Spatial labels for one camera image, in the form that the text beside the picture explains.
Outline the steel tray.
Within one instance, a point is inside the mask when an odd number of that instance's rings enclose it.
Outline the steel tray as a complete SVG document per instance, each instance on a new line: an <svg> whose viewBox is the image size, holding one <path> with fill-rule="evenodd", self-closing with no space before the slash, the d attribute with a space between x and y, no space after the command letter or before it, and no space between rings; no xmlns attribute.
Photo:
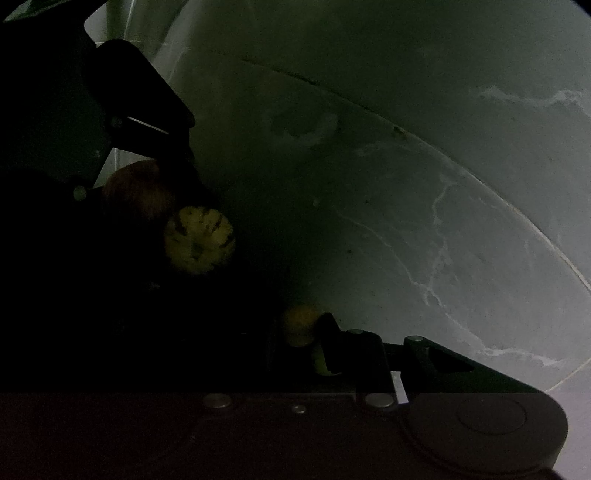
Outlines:
<svg viewBox="0 0 591 480"><path fill-rule="evenodd" d="M194 126L194 117L169 83L126 35L134 1L101 1L105 38L88 57L89 163L84 183L93 187L114 150L158 158Z"/></svg>

